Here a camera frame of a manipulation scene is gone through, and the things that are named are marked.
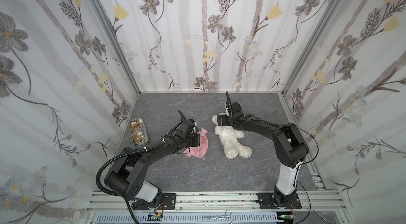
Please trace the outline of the white plush teddy bear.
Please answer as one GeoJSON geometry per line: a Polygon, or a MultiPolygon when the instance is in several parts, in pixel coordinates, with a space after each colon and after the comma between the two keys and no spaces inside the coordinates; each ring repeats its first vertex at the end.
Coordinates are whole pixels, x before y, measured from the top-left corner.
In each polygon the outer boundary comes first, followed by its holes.
{"type": "Polygon", "coordinates": [[[234,159],[237,156],[242,158],[251,157],[252,149],[239,142],[239,139],[244,138],[245,134],[242,131],[235,130],[232,126],[222,126],[221,123],[217,121],[221,115],[223,114],[212,116],[211,121],[215,124],[214,132],[219,137],[226,158],[234,159]]]}

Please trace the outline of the pink fleece teddy hoodie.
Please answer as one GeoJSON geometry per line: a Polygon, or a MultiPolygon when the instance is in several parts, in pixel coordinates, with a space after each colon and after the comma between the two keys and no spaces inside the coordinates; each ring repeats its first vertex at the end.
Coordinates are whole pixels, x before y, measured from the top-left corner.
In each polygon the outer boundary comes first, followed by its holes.
{"type": "Polygon", "coordinates": [[[190,147],[184,151],[184,154],[187,157],[196,157],[196,158],[204,158],[208,151],[208,138],[207,138],[207,130],[202,128],[198,133],[200,135],[200,145],[198,147],[190,147]]]}

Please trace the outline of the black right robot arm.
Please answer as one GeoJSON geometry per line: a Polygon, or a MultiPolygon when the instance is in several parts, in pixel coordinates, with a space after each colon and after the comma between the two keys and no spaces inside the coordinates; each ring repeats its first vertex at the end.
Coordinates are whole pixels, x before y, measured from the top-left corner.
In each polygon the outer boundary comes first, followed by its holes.
{"type": "Polygon", "coordinates": [[[271,205],[279,209],[294,206],[298,200],[298,174],[310,152],[302,130],[291,122],[273,124],[255,115],[244,114],[241,105],[231,101],[228,92],[226,98],[226,114],[220,115],[217,121],[237,131],[253,132],[273,141],[280,172],[271,196],[271,205]]]}

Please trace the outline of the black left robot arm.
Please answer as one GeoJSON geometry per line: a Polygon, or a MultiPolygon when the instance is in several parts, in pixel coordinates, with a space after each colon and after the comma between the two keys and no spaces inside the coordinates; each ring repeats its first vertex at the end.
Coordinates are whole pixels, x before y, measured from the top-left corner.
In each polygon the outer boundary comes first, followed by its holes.
{"type": "Polygon", "coordinates": [[[197,123],[192,119],[182,119],[158,144],[139,150],[127,147],[104,163],[96,173],[96,185],[105,194],[122,197],[133,222],[137,224],[131,200],[141,201],[152,209],[163,206],[162,190],[145,180],[148,168],[166,156],[180,154],[185,148],[199,145],[197,123]]]}

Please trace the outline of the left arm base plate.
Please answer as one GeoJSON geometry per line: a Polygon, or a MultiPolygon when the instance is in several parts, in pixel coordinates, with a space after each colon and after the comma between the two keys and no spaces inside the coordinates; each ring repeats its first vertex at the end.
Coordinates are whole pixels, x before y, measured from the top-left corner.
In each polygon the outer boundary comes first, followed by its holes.
{"type": "Polygon", "coordinates": [[[174,210],[176,206],[176,193],[159,193],[152,202],[137,200],[131,204],[133,210],[174,210]]]}

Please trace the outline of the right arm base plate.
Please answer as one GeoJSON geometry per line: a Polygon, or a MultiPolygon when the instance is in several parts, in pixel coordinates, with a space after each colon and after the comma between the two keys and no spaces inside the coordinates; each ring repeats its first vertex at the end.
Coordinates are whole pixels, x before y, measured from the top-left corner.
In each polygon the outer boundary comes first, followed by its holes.
{"type": "Polygon", "coordinates": [[[277,192],[277,193],[258,193],[257,196],[258,196],[257,203],[260,205],[260,209],[262,210],[302,209],[302,205],[296,191],[294,191],[290,195],[283,195],[277,192]]]}

